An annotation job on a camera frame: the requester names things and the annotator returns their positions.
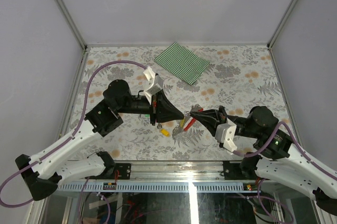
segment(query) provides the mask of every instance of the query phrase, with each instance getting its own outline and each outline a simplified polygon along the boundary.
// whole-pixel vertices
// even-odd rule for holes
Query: white plastic bracket
[[[149,104],[151,104],[152,96],[163,89],[164,80],[159,75],[156,75],[151,67],[147,67],[143,74],[148,80],[144,88],[144,95]]]
[[[220,124],[216,128],[215,139],[218,143],[223,143],[223,147],[227,149],[230,154],[234,150],[237,150],[237,146],[234,143],[234,135],[236,130],[236,124],[227,118],[227,123]]]

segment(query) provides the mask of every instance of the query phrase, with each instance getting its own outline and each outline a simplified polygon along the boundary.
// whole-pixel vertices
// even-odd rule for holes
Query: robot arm
[[[279,120],[267,107],[254,107],[247,118],[227,115],[222,106],[219,110],[190,114],[210,131],[220,148],[230,153],[242,156],[233,141],[235,135],[257,139],[253,146],[258,154],[243,156],[242,173],[268,178],[300,191],[316,200],[323,210],[337,215],[337,172],[295,145],[281,130],[270,139]]]
[[[150,123],[164,123],[181,120],[184,115],[166,98],[162,88],[163,80],[148,67],[144,74],[148,79],[144,95],[132,95],[124,80],[111,82],[103,92],[104,99],[89,111],[83,123],[74,133],[71,130],[54,144],[38,154],[20,155],[15,162],[22,172],[34,200],[50,196],[59,185],[89,176],[109,176],[114,173],[115,163],[109,153],[99,152],[87,159],[68,161],[79,149],[95,140],[100,140],[123,123],[118,114],[149,114]]]

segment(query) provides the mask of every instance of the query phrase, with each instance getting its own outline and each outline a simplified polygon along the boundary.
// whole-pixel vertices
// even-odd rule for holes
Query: striped towel
[[[201,76],[210,63],[178,43],[169,46],[154,62],[190,85]]]

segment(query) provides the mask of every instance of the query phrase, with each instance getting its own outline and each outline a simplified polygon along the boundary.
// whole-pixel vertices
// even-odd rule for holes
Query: green object
[[[195,83],[210,63],[176,42],[161,53],[154,62],[190,85]]]

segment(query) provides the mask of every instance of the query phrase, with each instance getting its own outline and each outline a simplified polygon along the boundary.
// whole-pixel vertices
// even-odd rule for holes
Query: folded cloth
[[[210,63],[176,42],[157,56],[154,62],[190,85],[195,83]]]

